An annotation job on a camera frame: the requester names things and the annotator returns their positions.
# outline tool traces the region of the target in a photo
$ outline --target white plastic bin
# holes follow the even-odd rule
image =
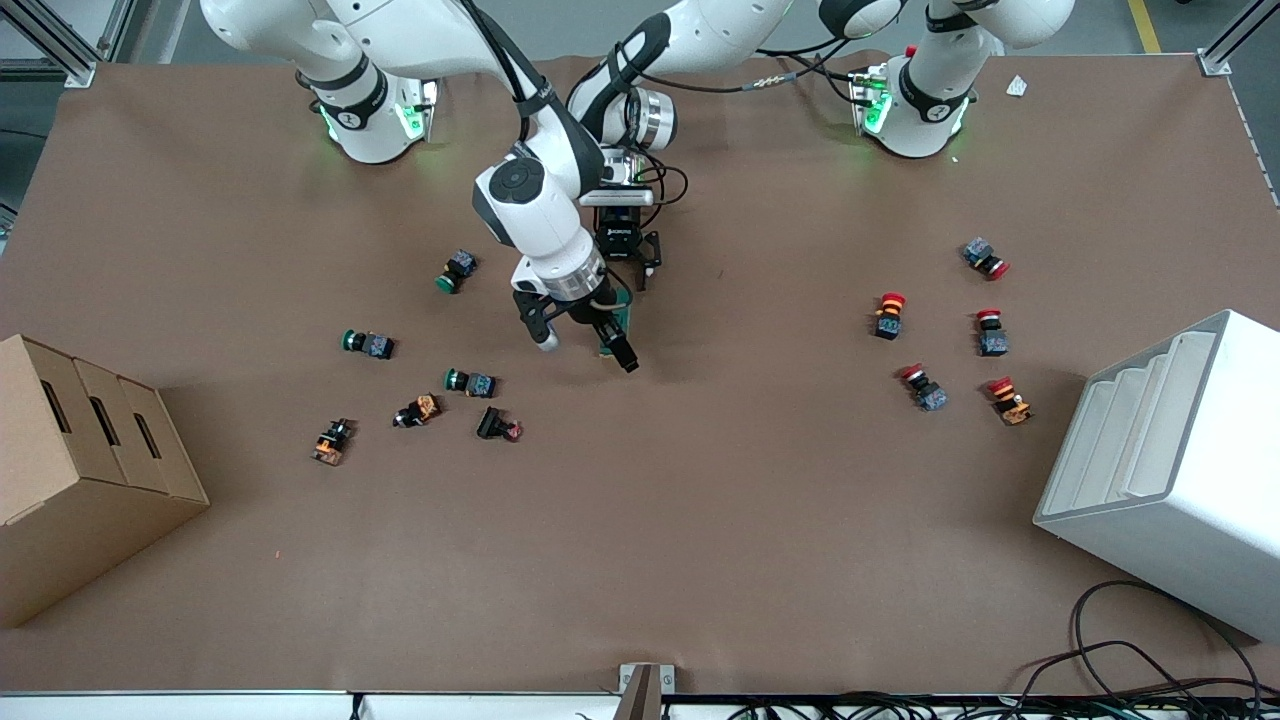
[[[1089,378],[1034,523],[1280,643],[1280,333],[1224,310]]]

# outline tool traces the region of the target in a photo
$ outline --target metal frame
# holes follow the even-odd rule
[[[1249,0],[1208,47],[1201,47],[1196,51],[1201,72],[1206,77],[1231,74],[1231,65],[1226,63],[1228,58],[1276,10],[1280,10],[1280,0]]]
[[[0,0],[0,14],[67,73],[67,87],[92,85],[102,55],[42,0]]]
[[[67,87],[88,87],[96,63],[116,60],[137,35],[142,12],[150,0],[115,0],[102,27],[91,42],[42,0],[0,0],[0,15],[27,38],[42,59],[0,59],[13,79],[44,79],[67,76]]]

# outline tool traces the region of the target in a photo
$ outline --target white robot link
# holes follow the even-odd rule
[[[218,37],[244,53],[293,63],[316,95],[329,136],[358,163],[387,163],[422,140],[435,83],[397,77],[369,61],[340,24],[307,0],[201,0]]]
[[[868,37],[897,17],[904,0],[817,0],[818,17],[842,40]],[[568,96],[568,109],[602,145],[658,151],[676,136],[666,94],[636,87],[644,76],[722,72],[773,33],[792,0],[681,0],[643,20]],[[749,83],[768,87],[776,76]]]
[[[854,77],[859,127],[890,152],[927,158],[955,133],[987,58],[1052,37],[1075,0],[929,0],[914,55],[899,55]]]
[[[333,23],[315,19],[307,0],[202,0],[202,6],[215,32],[234,27],[239,37],[250,38],[244,50],[288,58],[308,78],[315,70],[298,59],[328,58],[315,53],[315,31],[324,33]],[[219,14],[211,18],[207,6]],[[636,355],[613,313],[621,304],[609,270],[573,204],[599,184],[603,156],[550,83],[470,0],[330,0],[329,8],[342,32],[325,37],[334,45],[343,45],[343,38],[353,42],[360,58],[352,68],[365,64],[376,73],[415,79],[486,73],[507,87],[522,120],[521,138],[476,178],[472,206],[498,242],[524,254],[511,278],[521,319],[540,348],[554,350],[559,341],[550,320],[567,314],[591,325],[626,372],[635,370]],[[307,13],[311,35],[252,27],[297,23]],[[536,124],[532,136],[527,136],[530,119]]]

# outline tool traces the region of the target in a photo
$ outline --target small white label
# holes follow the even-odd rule
[[[1023,95],[1027,95],[1027,81],[1023,79],[1023,76],[1014,76],[1012,82],[1009,83],[1009,87],[1005,90],[1005,92],[1012,95],[1014,97],[1021,97]]]

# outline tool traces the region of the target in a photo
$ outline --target yellow floor line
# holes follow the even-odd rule
[[[1151,13],[1147,12],[1147,3],[1143,0],[1129,0],[1129,12],[1133,14],[1133,24],[1138,27],[1142,51],[1160,53],[1160,40],[1156,38],[1156,28],[1151,24]]]

